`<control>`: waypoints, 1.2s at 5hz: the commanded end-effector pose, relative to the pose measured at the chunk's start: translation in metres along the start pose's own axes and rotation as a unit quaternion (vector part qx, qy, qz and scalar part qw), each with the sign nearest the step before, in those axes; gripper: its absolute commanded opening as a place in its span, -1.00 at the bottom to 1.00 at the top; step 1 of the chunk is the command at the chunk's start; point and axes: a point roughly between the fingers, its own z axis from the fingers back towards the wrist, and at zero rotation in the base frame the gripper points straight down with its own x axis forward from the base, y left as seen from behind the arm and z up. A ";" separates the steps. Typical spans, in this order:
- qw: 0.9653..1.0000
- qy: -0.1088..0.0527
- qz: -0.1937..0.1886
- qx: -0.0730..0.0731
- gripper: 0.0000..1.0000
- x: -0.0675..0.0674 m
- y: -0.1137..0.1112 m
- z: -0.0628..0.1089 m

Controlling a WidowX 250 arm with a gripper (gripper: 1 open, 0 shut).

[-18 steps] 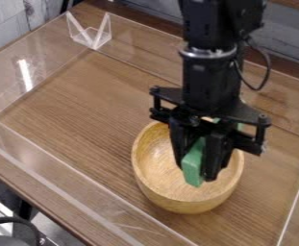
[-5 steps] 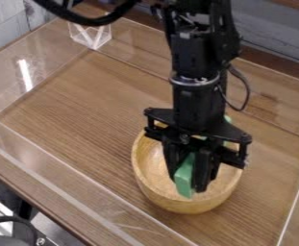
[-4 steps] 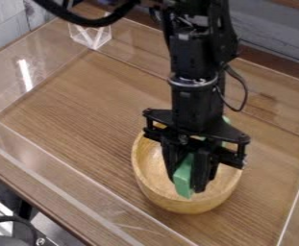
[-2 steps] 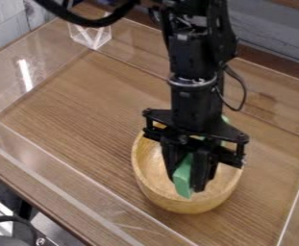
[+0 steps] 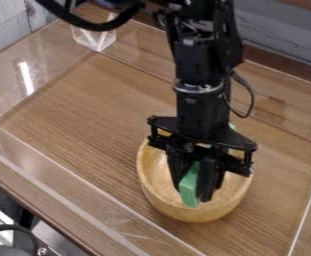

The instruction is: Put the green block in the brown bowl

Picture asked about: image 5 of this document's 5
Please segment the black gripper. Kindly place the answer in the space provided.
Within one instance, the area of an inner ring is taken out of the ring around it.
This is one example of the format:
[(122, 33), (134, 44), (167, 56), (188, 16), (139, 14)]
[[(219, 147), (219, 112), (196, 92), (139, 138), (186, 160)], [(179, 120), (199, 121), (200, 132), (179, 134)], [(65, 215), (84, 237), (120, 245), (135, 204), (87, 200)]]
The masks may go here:
[[(175, 88), (176, 116), (151, 116), (148, 145), (163, 150), (167, 156), (170, 177), (175, 189), (198, 166), (198, 198), (202, 202), (212, 199), (222, 187), (224, 173), (231, 172), (248, 177), (252, 165), (252, 153), (256, 143), (230, 127), (231, 82), (219, 86)], [(216, 149), (230, 149), (224, 170), (219, 160), (206, 156), (199, 162), (198, 154), (207, 152), (203, 145)]]

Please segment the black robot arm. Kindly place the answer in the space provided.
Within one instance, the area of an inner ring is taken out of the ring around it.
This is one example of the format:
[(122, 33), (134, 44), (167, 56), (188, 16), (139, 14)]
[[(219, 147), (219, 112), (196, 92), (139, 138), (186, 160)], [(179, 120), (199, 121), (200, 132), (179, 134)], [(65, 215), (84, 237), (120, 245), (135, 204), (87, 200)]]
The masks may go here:
[(194, 196), (207, 202), (224, 175), (251, 175), (256, 143), (231, 128), (231, 82), (242, 78), (243, 42), (234, 0), (151, 0), (162, 8), (175, 63), (176, 115), (148, 118), (148, 145), (163, 150), (172, 185), (196, 171)]

